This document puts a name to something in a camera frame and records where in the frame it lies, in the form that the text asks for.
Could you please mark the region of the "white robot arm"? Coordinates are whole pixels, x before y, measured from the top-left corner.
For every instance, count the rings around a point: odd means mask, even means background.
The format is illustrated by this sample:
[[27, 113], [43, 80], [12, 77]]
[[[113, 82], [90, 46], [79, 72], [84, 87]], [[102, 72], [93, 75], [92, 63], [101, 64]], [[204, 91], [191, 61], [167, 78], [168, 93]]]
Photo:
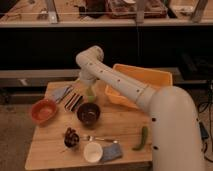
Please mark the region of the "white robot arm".
[[198, 112], [182, 88], [158, 90], [103, 63], [104, 52], [92, 46], [76, 55], [86, 84], [100, 79], [151, 117], [153, 171], [205, 171]]

